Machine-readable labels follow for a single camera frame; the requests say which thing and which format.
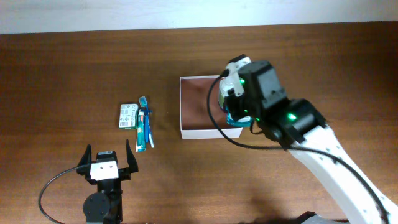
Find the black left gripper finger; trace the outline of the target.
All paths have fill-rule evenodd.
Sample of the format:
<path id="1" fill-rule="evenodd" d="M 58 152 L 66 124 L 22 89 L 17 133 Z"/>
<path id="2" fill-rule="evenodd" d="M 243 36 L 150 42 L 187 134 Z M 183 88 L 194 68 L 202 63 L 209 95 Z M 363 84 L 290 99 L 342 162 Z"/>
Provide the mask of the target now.
<path id="1" fill-rule="evenodd" d="M 126 158 L 127 158 L 127 163 L 129 166 L 130 173 L 139 172 L 137 161 L 136 161 L 136 158 L 134 157 L 134 154 L 131 151 L 131 147 L 130 147 L 130 143 L 129 143 L 128 139 L 126 140 Z"/>
<path id="2" fill-rule="evenodd" d="M 88 144 L 77 166 L 78 167 L 85 166 L 90 163 L 91 163 L 91 145 Z"/>

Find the blue mouthwash bottle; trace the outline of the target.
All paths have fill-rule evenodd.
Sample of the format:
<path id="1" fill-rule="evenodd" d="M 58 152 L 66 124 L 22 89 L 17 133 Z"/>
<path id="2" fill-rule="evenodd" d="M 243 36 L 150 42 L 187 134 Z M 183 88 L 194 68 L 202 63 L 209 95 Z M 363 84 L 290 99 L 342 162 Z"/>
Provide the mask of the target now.
<path id="1" fill-rule="evenodd" d="M 232 109 L 226 107 L 227 118 L 226 122 L 237 128 L 248 128 L 253 122 L 253 118 L 247 115 L 247 111 L 240 106 L 235 106 Z M 243 115 L 240 119 L 233 119 L 235 115 Z"/>

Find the green white toothpaste tube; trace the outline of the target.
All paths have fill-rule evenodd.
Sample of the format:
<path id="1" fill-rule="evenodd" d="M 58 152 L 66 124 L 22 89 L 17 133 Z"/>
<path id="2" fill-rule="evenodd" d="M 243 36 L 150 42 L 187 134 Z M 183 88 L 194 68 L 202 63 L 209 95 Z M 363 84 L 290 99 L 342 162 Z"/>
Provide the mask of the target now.
<path id="1" fill-rule="evenodd" d="M 137 115 L 136 152 L 146 150 L 145 113 L 140 109 Z"/>

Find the green white soap box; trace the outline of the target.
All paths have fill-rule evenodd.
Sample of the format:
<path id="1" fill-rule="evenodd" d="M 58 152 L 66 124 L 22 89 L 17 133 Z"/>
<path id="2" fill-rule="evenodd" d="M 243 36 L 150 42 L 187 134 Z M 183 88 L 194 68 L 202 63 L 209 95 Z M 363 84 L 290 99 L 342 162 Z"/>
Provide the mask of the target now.
<path id="1" fill-rule="evenodd" d="M 119 114 L 119 129 L 137 129 L 137 104 L 121 104 Z"/>

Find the clear green-label sanitizer bottle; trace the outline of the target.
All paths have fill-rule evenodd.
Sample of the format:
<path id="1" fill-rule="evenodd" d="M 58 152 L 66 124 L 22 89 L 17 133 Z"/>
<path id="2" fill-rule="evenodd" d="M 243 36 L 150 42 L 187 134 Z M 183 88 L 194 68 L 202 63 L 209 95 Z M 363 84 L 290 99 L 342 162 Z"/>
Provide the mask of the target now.
<path id="1" fill-rule="evenodd" d="M 219 82 L 218 104 L 225 113 L 228 112 L 226 99 L 229 96 L 237 96 L 235 90 L 235 79 L 231 76 L 223 77 Z"/>

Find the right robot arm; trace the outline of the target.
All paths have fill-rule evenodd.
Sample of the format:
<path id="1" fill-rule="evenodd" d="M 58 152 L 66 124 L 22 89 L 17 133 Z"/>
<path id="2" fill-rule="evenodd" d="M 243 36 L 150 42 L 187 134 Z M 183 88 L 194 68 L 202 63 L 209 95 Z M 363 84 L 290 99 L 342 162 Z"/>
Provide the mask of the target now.
<path id="1" fill-rule="evenodd" d="M 347 155 L 321 113 L 305 99 L 290 100 L 267 60 L 231 60 L 220 83 L 232 120 L 250 116 L 326 188 L 350 223 L 397 223 L 389 200 Z"/>

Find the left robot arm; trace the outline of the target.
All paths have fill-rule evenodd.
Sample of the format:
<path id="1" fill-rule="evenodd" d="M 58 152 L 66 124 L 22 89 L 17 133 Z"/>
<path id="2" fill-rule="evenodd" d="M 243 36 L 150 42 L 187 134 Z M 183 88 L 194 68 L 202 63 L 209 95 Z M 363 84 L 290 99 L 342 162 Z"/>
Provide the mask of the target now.
<path id="1" fill-rule="evenodd" d="M 126 141 L 128 166 L 118 167 L 115 151 L 103 151 L 91 159 L 91 146 L 87 145 L 81 157 L 77 174 L 97 187 L 97 192 L 89 195 L 83 203 L 83 213 L 87 223 L 121 223 L 123 220 L 123 200 L 121 182 L 131 180 L 131 174 L 139 171 L 136 158 Z"/>

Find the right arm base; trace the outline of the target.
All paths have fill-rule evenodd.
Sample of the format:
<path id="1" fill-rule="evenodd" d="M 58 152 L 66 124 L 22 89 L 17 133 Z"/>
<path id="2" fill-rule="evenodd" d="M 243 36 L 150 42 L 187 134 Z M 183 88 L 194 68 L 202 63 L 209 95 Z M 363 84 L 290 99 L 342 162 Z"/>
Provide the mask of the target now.
<path id="1" fill-rule="evenodd" d="M 330 220 L 317 215 L 315 212 L 305 212 L 294 220 L 296 224 L 349 224 L 348 220 Z"/>

